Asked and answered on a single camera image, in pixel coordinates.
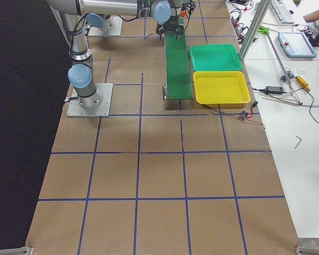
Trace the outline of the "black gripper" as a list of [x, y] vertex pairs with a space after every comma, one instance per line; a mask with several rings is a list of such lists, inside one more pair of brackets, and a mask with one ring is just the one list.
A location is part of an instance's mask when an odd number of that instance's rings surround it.
[[183, 18], [174, 17], [164, 23], [157, 23], [156, 34], [161, 36], [166, 32], [173, 32], [177, 36], [181, 36], [184, 33]]

